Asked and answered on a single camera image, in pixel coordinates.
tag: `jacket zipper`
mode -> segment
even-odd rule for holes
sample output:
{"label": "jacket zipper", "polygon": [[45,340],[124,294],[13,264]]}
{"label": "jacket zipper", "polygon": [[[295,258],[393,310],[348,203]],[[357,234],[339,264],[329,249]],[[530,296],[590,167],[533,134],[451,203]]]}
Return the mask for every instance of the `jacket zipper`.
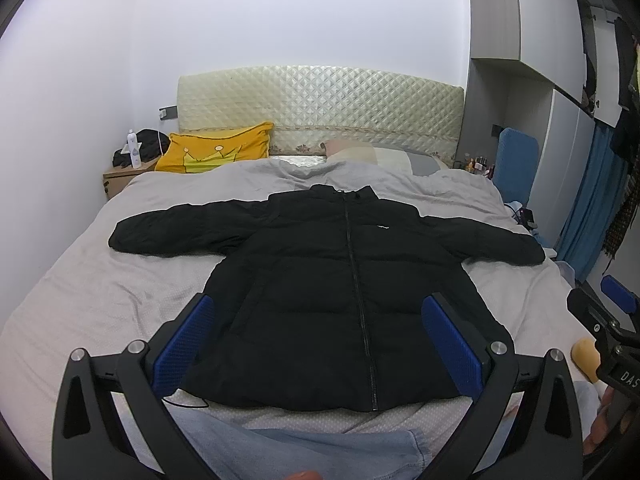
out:
{"label": "jacket zipper", "polygon": [[353,285],[356,290],[356,298],[358,300],[358,310],[360,311],[360,330],[362,332],[362,342],[364,343],[364,353],[367,356],[369,364],[369,384],[371,387],[371,408],[372,411],[378,410],[378,390],[376,387],[376,369],[371,357],[371,348],[369,343],[369,332],[367,331],[367,321],[364,314],[364,302],[360,294],[360,280],[358,279],[358,271],[356,270],[355,257],[353,256],[353,247],[351,245],[351,224],[349,222],[349,209],[347,208],[347,199],[342,193],[342,201],[344,202],[344,219],[347,224],[347,247],[349,248],[349,260],[351,262],[351,272],[353,274]]}

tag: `jacket sleeve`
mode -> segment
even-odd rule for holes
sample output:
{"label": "jacket sleeve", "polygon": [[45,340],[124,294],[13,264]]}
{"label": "jacket sleeve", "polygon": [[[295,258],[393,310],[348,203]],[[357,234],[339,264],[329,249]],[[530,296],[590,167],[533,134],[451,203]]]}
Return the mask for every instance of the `jacket sleeve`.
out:
{"label": "jacket sleeve", "polygon": [[531,235],[513,233],[469,218],[425,216],[430,235],[455,257],[497,260],[513,265],[538,265],[545,251]]}
{"label": "jacket sleeve", "polygon": [[109,247],[155,256],[226,255],[266,223],[267,204],[228,200],[142,213],[118,222]]}

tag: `yellow pillow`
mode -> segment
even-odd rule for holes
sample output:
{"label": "yellow pillow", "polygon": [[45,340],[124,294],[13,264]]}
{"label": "yellow pillow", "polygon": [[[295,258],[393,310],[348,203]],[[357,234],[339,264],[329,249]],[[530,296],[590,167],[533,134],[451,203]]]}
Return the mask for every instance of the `yellow pillow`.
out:
{"label": "yellow pillow", "polygon": [[236,160],[256,160],[269,156],[269,132],[273,123],[251,128],[170,134],[171,144],[156,164],[156,171],[204,173]]}

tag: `plaid pillow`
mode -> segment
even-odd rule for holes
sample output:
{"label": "plaid pillow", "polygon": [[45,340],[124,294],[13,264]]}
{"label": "plaid pillow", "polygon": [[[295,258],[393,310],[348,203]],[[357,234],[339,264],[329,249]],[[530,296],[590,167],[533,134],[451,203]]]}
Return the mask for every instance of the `plaid pillow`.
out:
{"label": "plaid pillow", "polygon": [[416,176],[427,176],[438,170],[448,169],[436,156],[397,148],[389,144],[332,139],[323,142],[322,147],[326,150],[327,162],[360,160],[381,168],[403,171]]}

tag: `hand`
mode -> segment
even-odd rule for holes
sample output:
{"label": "hand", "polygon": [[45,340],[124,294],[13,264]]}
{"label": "hand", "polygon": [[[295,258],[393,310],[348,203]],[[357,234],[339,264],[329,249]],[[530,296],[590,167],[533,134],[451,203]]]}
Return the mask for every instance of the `hand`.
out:
{"label": "hand", "polygon": [[303,471],[302,473],[287,476],[284,480],[322,480],[322,477],[315,471]]}
{"label": "hand", "polygon": [[[585,455],[594,452],[595,449],[609,434],[610,428],[607,424],[607,410],[609,409],[609,405],[613,400],[613,391],[613,388],[611,386],[608,386],[606,391],[604,392],[604,395],[602,396],[602,401],[600,402],[600,411],[598,412],[596,420],[594,420],[593,424],[591,425],[591,433],[582,443],[582,453]],[[620,420],[620,433],[625,433],[626,428],[629,427],[629,424],[631,424],[633,418],[633,412],[626,412],[625,415],[623,415],[622,420]]]}

